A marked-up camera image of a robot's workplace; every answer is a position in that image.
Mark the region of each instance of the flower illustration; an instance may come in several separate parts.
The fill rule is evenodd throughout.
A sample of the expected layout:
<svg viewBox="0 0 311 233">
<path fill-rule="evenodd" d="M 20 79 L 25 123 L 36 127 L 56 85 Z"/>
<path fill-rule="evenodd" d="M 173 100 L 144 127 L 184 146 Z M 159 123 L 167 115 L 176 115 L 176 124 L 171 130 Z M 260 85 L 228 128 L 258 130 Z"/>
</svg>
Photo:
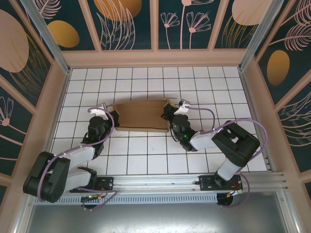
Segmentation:
<svg viewBox="0 0 311 233">
<path fill-rule="evenodd" d="M 214 0 L 181 0 L 181 3 L 184 5 L 183 12 L 181 14 L 181 27 L 180 27 L 180 49 L 183 49 L 183 25 L 184 25 L 184 15 L 186 6 L 191 5 L 203 5 L 212 3 Z"/>
<path fill-rule="evenodd" d="M 167 44 L 169 46 L 169 49 L 171 49 L 170 43 L 169 43 L 169 36 L 167 33 L 167 28 L 178 26 L 180 24 L 180 22 L 178 20 L 176 12 L 175 13 L 168 13 L 167 15 L 166 15 L 166 13 L 162 13 L 161 19 L 162 19 L 162 22 L 164 24 L 165 31 L 166 31 Z"/>
<path fill-rule="evenodd" d="M 214 0 L 181 0 L 184 6 L 208 4 L 213 1 Z"/>
<path fill-rule="evenodd" d="M 0 126 L 9 126 L 11 127 L 12 129 L 22 133 L 22 134 L 26 134 L 25 132 L 15 128 L 14 126 L 10 125 L 10 118 L 11 118 L 11 115 L 12 115 L 12 112 L 13 112 L 13 106 L 14 106 L 14 101 L 10 98 L 7 99 L 7 102 L 5 102 L 5 99 L 4 97 L 0 97 Z M 9 142 L 12 142 L 12 143 L 15 143 L 17 145 L 20 145 L 22 146 L 23 144 L 18 142 L 18 141 L 15 141 L 11 138 L 8 138 L 2 134 L 0 134 L 0 137 L 9 141 Z"/>
<path fill-rule="evenodd" d="M 189 49 L 191 49 L 192 33 L 207 31 L 211 28 L 211 24 L 208 23 L 208 13 L 197 13 L 193 18 L 193 12 L 191 12 L 187 13 L 186 18 L 190 32 Z"/>
<path fill-rule="evenodd" d="M 8 126 L 10 124 L 13 106 L 13 100 L 8 98 L 7 103 L 5 103 L 4 97 L 0 97 L 0 125 Z"/>
</svg>

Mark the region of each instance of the gray surface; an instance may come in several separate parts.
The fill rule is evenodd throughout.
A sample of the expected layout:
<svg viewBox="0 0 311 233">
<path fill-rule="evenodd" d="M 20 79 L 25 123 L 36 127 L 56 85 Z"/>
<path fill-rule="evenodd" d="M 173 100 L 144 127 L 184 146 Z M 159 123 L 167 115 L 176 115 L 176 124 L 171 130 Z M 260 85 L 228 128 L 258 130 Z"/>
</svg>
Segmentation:
<svg viewBox="0 0 311 233">
<path fill-rule="evenodd" d="M 283 233 L 276 195 L 251 193 L 233 209 L 216 204 L 107 205 L 95 212 L 80 206 L 35 206 L 28 233 Z"/>
</svg>

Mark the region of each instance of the cable connector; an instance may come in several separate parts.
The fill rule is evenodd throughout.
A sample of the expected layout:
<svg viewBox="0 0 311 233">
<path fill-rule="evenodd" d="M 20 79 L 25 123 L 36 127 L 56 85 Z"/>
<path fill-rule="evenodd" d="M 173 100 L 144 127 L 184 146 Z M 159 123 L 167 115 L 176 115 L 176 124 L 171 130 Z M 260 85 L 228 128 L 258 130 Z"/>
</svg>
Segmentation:
<svg viewBox="0 0 311 233">
<path fill-rule="evenodd" d="M 178 108 L 178 110 L 176 112 L 174 112 L 174 115 L 187 113 L 189 111 L 190 102 L 187 101 L 187 100 L 182 99 L 179 102 L 179 106 L 178 107 L 179 108 Z"/>
</svg>

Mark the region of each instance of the cardboard flap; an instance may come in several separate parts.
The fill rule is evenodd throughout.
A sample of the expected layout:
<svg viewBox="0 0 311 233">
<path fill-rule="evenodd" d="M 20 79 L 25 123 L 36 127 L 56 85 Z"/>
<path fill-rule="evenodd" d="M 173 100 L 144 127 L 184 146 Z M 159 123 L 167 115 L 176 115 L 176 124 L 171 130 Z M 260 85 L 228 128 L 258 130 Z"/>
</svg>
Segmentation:
<svg viewBox="0 0 311 233">
<path fill-rule="evenodd" d="M 120 114 L 119 131 L 167 132 L 168 123 L 161 118 L 168 99 L 135 100 L 113 104 Z"/>
</svg>

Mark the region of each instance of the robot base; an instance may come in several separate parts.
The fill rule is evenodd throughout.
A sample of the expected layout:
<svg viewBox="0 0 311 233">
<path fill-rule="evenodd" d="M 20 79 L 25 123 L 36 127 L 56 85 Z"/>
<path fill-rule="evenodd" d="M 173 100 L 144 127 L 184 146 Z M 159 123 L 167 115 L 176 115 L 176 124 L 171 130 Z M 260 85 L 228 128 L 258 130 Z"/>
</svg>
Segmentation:
<svg viewBox="0 0 311 233">
<path fill-rule="evenodd" d="M 95 185 L 94 185 L 94 190 L 101 191 L 102 186 L 104 187 L 104 190 L 113 190 L 113 177 L 97 177 Z M 69 192 L 71 193 L 89 193 L 87 191 L 83 190 L 78 190 L 78 189 L 73 189 L 70 190 Z"/>
<path fill-rule="evenodd" d="M 240 189 L 243 189 L 240 175 L 234 175 L 222 186 L 218 186 L 214 180 L 215 175 L 199 176 L 199 181 L 195 182 L 195 184 L 200 185 L 201 191 L 230 191 L 237 189 L 235 185 L 237 185 Z"/>
</svg>

